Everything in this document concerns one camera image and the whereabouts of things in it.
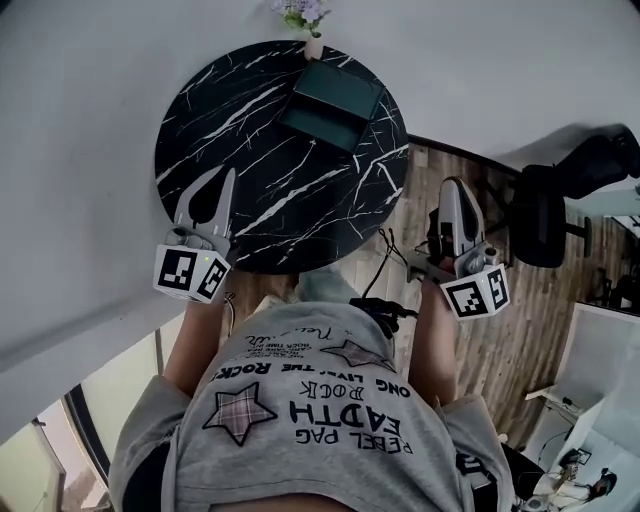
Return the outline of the white cabinet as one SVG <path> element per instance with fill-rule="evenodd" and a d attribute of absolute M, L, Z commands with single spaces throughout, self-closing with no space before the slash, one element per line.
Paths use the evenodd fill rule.
<path fill-rule="evenodd" d="M 612 395 L 640 350 L 640 315 L 576 302 L 556 374 L 561 394 L 589 408 Z"/>

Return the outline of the black window frame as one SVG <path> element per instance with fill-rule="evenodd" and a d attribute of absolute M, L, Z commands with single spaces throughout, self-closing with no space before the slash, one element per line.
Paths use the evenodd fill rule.
<path fill-rule="evenodd" d="M 98 480 L 107 485 L 110 459 L 96 430 L 81 384 L 63 396 L 63 408 L 79 439 L 81 449 L 88 456 L 91 468 Z"/>

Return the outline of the black office chair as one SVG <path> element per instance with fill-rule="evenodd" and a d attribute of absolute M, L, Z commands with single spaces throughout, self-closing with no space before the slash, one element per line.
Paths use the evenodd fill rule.
<path fill-rule="evenodd" d="M 564 261 L 568 234 L 584 240 L 586 257 L 592 246 L 591 220 L 586 218 L 582 227 L 568 223 L 565 200 L 582 199 L 628 177 L 640 178 L 640 143 L 629 128 L 617 125 L 588 137 L 557 164 L 528 165 L 511 177 L 511 201 L 487 180 L 475 182 L 504 213 L 487 232 L 508 229 L 510 260 L 558 268 Z"/>

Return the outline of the person's right forearm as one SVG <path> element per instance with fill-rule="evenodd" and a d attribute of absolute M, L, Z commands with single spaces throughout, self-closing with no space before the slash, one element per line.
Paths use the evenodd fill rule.
<path fill-rule="evenodd" d="M 431 406 L 456 399 L 455 318 L 441 288 L 421 285 L 408 382 Z"/>

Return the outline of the purple flower bouquet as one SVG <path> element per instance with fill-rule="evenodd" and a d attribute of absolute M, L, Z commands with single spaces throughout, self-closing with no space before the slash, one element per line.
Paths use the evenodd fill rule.
<path fill-rule="evenodd" d="M 293 29 L 320 37 L 319 25 L 331 12 L 328 0 L 271 0 L 271 9 Z"/>

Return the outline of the grey printed t-shirt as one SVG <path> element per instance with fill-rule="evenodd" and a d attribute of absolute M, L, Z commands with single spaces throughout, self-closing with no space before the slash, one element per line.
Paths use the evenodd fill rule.
<path fill-rule="evenodd" d="M 482 398 L 430 406 L 363 311 L 322 302 L 250 317 L 193 397 L 156 377 L 109 472 L 117 512 L 210 512 L 319 495 L 357 512 L 511 512 Z"/>

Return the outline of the spare hand-held gripper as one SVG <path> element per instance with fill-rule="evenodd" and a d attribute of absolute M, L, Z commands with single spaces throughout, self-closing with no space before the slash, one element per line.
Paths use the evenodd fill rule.
<path fill-rule="evenodd" d="M 580 467 L 585 465 L 589 458 L 590 454 L 584 450 L 570 449 L 560 461 L 563 474 L 569 481 L 574 481 L 577 478 Z"/>

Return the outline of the person's left forearm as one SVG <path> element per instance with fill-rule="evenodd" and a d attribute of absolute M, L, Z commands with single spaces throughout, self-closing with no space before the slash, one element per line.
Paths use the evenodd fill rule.
<path fill-rule="evenodd" d="M 187 303 L 163 377 L 189 397 L 218 352 L 224 306 L 223 296 L 210 304 Z"/>

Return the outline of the black marble round table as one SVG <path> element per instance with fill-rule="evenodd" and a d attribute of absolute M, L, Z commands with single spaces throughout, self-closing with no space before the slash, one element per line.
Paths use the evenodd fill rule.
<path fill-rule="evenodd" d="M 231 232 L 243 271 L 302 273 L 351 254 L 386 222 L 405 183 L 408 136 L 389 92 L 353 152 L 280 123 L 306 64 L 295 40 L 231 51 L 190 79 L 160 126 L 156 187 L 168 214 L 204 173 L 235 170 Z"/>

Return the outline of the light grey trousers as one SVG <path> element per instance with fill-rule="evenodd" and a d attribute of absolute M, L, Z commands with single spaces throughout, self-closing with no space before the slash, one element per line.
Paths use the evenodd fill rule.
<path fill-rule="evenodd" d="M 284 299 L 275 295 L 265 296 L 255 311 L 298 302 L 348 303 L 358 296 L 345 280 L 336 264 L 331 264 L 299 275 L 298 284 Z"/>

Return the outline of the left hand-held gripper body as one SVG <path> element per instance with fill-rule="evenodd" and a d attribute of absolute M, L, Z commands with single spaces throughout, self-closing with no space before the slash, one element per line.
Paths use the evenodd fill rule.
<path fill-rule="evenodd" d="M 211 304 L 231 270 L 227 238 L 174 227 L 156 250 L 153 287 L 174 298 Z"/>

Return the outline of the dark green box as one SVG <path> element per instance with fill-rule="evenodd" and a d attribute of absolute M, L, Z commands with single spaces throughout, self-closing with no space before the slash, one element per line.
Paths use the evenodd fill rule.
<path fill-rule="evenodd" d="M 343 68 L 313 60 L 298 79 L 294 91 L 369 121 L 376 113 L 385 87 Z"/>

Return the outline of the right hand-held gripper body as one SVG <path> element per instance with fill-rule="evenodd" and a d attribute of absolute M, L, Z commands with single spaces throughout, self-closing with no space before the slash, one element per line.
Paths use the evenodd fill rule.
<path fill-rule="evenodd" d="M 484 235 L 458 256 L 414 249 L 408 281 L 418 278 L 440 287 L 457 320 L 495 316 L 510 303 L 505 266 Z"/>

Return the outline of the white desk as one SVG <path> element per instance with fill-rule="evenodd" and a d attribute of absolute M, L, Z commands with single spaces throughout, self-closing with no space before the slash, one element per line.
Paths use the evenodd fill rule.
<path fill-rule="evenodd" d="M 559 386 L 530 396 L 543 410 L 524 455 L 543 472 L 535 493 L 547 501 L 547 512 L 640 512 L 640 434 L 618 436 L 606 429 L 607 398 L 582 408 L 563 396 Z M 590 454 L 574 481 L 560 466 L 570 449 Z M 609 495 L 590 501 L 590 486 L 603 468 L 618 476 L 617 484 Z"/>

